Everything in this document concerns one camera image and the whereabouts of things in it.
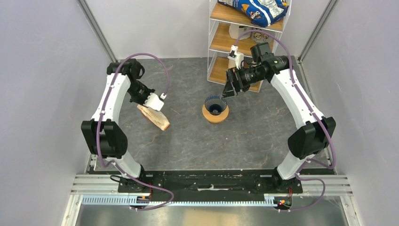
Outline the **blue cone coffee filter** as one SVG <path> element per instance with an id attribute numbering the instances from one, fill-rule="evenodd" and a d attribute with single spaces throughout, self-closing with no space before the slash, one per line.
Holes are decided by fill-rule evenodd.
<path id="1" fill-rule="evenodd" d="M 227 102 L 221 95 L 212 95 L 206 98 L 205 108 L 211 115 L 219 115 L 227 108 Z"/>

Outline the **glass carafe with brown band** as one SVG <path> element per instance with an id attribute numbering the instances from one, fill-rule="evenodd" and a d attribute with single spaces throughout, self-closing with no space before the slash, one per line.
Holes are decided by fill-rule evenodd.
<path id="1" fill-rule="evenodd" d="M 218 132 L 218 131 L 220 131 L 221 126 L 220 126 L 220 123 L 212 123 L 212 122 L 209 122 L 209 123 L 206 125 L 206 128 L 207 128 L 209 131 L 211 131 L 211 132 Z"/>

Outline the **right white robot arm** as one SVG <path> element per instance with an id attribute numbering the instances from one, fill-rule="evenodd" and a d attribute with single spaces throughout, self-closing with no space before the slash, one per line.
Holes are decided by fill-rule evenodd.
<path id="1" fill-rule="evenodd" d="M 333 117 L 325 117 L 305 94 L 293 70 L 291 57 L 275 56 L 267 42 L 251 47 L 250 51 L 255 65 L 245 68 L 243 54 L 236 45 L 231 46 L 228 58 L 235 66 L 226 70 L 222 98 L 246 92 L 252 83 L 259 81 L 268 81 L 283 98 L 297 130 L 287 140 L 288 154 L 271 176 L 272 188 L 282 193 L 298 182 L 296 176 L 303 164 L 328 147 L 336 121 Z"/>

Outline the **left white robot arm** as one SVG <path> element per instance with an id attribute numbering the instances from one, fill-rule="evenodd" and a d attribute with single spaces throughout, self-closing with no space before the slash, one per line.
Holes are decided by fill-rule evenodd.
<path id="1" fill-rule="evenodd" d="M 91 154 L 96 155 L 101 166 L 115 167 L 120 182 L 129 181 L 136 192 L 143 192 L 148 184 L 144 168 L 128 152 L 128 138 L 119 126 L 119 116 L 126 94 L 130 101 L 152 110 L 160 110 L 163 102 L 154 89 L 140 82 L 144 67 L 136 59 L 110 63 L 106 69 L 107 80 L 98 108 L 88 121 L 83 121 L 81 131 Z"/>

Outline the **grey cartoon printed container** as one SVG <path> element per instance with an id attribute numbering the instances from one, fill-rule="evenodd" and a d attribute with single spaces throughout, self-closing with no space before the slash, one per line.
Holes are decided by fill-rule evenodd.
<path id="1" fill-rule="evenodd" d="M 258 29 L 258 28 L 253 28 L 254 30 L 256 30 L 256 32 L 251 32 L 251 40 L 256 43 L 263 43 L 263 42 L 267 42 L 269 44 L 273 44 L 274 43 L 274 39 L 271 38 L 269 35 L 261 33 L 259 31 L 263 31 L 262 29 Z"/>

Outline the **white printed container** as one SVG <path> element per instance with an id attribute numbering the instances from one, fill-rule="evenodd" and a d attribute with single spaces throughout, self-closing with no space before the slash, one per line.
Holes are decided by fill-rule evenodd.
<path id="1" fill-rule="evenodd" d="M 236 40 L 245 31 L 248 31 L 250 29 L 251 29 L 251 27 L 249 27 L 249 26 L 238 25 L 238 24 L 230 24 L 230 26 L 229 26 L 229 35 L 230 35 L 230 37 L 232 39 Z"/>

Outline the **blue chips bag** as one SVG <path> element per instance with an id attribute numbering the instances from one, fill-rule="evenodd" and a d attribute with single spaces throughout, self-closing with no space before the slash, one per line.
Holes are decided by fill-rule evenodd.
<path id="1" fill-rule="evenodd" d="M 218 0 L 250 18 L 251 23 L 267 27 L 282 19 L 289 10 L 285 0 Z"/>

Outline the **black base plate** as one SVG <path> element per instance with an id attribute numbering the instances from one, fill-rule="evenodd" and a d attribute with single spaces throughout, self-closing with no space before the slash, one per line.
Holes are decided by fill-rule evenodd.
<path id="1" fill-rule="evenodd" d="M 143 172 L 141 185 L 132 179 L 112 175 L 120 193 L 138 193 L 152 202 L 238 202 L 262 201 L 264 194 L 301 194 L 298 179 L 284 182 L 274 169 L 164 170 Z"/>

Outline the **aluminium rail frame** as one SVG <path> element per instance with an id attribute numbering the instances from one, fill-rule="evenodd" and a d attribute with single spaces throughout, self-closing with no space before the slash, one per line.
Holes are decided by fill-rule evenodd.
<path id="1" fill-rule="evenodd" d="M 300 199 L 319 197 L 339 197 L 344 216 L 350 226 L 363 225 L 357 209 L 353 192 L 345 175 L 319 175 L 324 181 L 313 182 L 313 175 L 305 175 L 299 185 L 300 191 L 294 192 L 294 197 Z M 276 201 L 287 198 L 284 193 L 262 193 L 258 190 L 249 191 L 240 188 L 238 194 L 233 194 L 227 188 L 195 188 L 194 194 L 184 198 L 183 192 L 175 192 L 172 201 L 140 201 L 146 194 L 143 192 L 118 192 L 118 185 L 112 182 L 109 175 L 76 175 L 67 208 L 62 220 L 63 226 L 76 225 L 79 210 L 82 205 L 121 205 L 121 206 L 178 206 L 178 207 L 276 207 Z"/>

